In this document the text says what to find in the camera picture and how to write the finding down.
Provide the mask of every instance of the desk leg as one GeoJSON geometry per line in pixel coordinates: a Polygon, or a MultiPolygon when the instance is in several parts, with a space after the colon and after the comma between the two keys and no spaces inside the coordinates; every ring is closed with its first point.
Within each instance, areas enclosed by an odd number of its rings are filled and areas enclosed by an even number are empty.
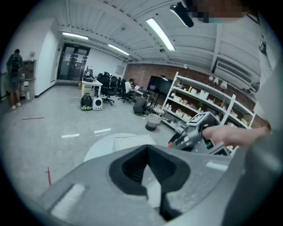
{"type": "Polygon", "coordinates": [[[101,86],[99,86],[98,88],[98,96],[100,97],[100,90],[101,90],[101,86]]]}
{"type": "Polygon", "coordinates": [[[82,97],[84,96],[84,84],[82,84],[82,86],[81,86],[81,96],[82,97]]]}

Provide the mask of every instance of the red tape mark on floor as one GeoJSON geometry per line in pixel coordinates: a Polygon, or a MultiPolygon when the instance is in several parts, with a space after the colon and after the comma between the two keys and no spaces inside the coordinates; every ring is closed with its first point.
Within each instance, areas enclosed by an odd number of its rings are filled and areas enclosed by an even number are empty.
{"type": "Polygon", "coordinates": [[[41,119],[41,118],[24,118],[22,120],[30,120],[30,119],[41,119]]]}
{"type": "Polygon", "coordinates": [[[51,177],[50,177],[49,166],[47,167],[47,172],[45,172],[45,173],[47,173],[47,175],[48,175],[48,183],[49,183],[49,187],[50,187],[51,186],[51,177]]]}

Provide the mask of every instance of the trash can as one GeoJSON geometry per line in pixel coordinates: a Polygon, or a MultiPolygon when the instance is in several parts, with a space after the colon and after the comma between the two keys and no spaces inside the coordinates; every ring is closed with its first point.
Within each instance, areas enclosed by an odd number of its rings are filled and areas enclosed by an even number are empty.
{"type": "Polygon", "coordinates": [[[161,117],[157,114],[150,113],[147,117],[147,124],[145,128],[149,131],[154,131],[161,122],[161,117]]]}

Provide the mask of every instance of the air conditioner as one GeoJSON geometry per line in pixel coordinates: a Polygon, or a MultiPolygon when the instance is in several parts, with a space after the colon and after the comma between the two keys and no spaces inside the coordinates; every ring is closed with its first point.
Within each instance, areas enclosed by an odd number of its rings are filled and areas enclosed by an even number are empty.
{"type": "Polygon", "coordinates": [[[252,87],[253,80],[248,73],[229,62],[218,60],[213,74],[239,89],[248,90],[252,87]]]}

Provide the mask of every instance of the black glass door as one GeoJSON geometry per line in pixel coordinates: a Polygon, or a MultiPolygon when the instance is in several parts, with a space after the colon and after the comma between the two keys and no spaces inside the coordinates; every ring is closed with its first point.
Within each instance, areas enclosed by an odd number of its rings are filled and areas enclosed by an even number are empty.
{"type": "Polygon", "coordinates": [[[65,43],[60,57],[57,79],[80,81],[90,48],[65,43]]]}

